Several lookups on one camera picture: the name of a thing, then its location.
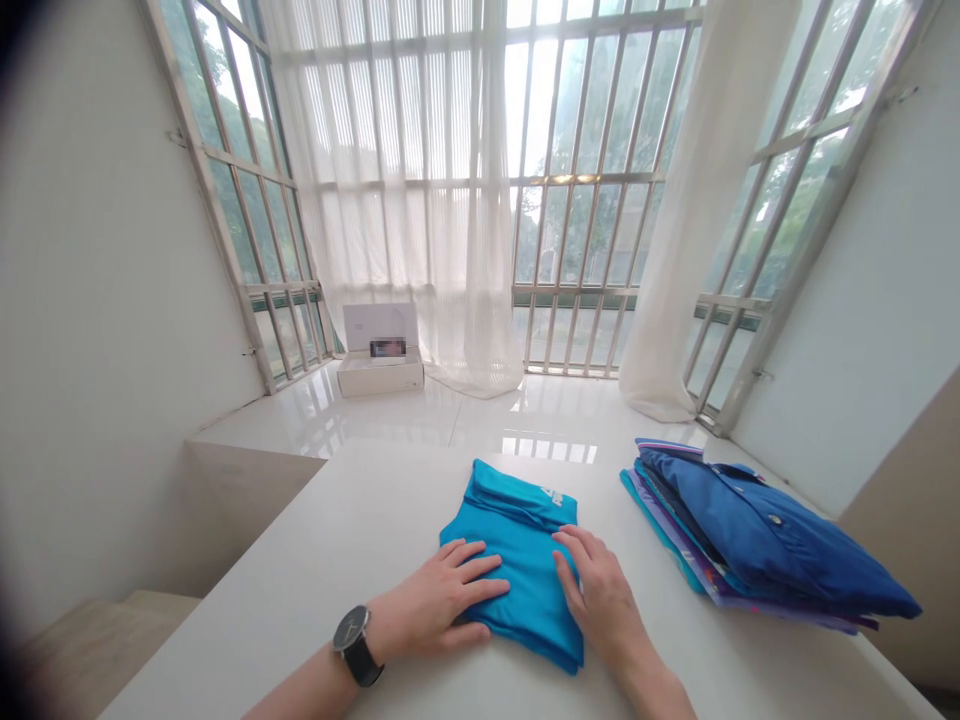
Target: black watch strap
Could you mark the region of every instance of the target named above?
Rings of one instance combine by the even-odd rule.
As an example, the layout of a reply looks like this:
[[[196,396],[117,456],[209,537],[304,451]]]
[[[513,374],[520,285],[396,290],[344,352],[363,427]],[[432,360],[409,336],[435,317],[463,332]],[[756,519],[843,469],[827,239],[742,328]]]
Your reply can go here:
[[[350,674],[360,687],[370,687],[383,672],[383,665],[377,665],[367,647],[367,639],[362,635],[342,654]]]

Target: white box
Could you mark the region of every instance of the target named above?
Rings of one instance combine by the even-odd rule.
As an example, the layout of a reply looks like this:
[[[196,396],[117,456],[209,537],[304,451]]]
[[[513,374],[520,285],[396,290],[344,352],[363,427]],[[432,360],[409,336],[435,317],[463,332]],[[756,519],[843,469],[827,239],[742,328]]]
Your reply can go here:
[[[418,390],[423,387],[423,362],[417,309],[413,303],[344,305],[347,354],[337,371],[340,394],[345,398],[362,395]],[[383,364],[383,358],[370,357],[370,340],[402,337],[407,354],[400,364]]]

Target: sheer white curtain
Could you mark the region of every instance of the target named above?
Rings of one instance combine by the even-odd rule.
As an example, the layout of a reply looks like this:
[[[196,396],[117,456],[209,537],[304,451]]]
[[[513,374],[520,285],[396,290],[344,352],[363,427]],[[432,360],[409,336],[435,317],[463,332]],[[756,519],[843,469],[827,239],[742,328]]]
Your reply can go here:
[[[523,376],[503,1],[261,3],[334,327],[344,304],[415,302],[427,373],[482,398]]]
[[[660,420],[694,417],[683,385],[693,312],[756,147],[800,0],[711,0],[650,243],[620,392]]]

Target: white table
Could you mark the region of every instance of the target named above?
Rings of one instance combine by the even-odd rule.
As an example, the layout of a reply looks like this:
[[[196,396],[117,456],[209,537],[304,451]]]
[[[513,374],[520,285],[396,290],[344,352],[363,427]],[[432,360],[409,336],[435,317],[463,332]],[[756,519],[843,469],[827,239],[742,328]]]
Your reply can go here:
[[[719,610],[690,591],[619,467],[483,457],[579,501],[620,558],[654,643],[712,718],[939,718],[864,638]],[[237,718],[328,640],[343,614],[435,552],[473,457],[358,438],[317,474],[103,718]],[[624,458],[628,464],[631,458]],[[357,718],[628,718],[596,656],[571,678],[517,644],[387,668]]]

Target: wristwatch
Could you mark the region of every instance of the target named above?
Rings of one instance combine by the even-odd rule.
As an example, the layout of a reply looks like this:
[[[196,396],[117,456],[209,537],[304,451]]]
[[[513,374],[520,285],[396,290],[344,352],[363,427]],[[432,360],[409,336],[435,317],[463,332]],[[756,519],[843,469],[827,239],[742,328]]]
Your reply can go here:
[[[366,629],[369,622],[370,611],[363,605],[357,605],[344,616],[333,635],[334,652],[340,653],[360,687],[370,687],[383,672],[383,665],[377,665],[367,648]]]

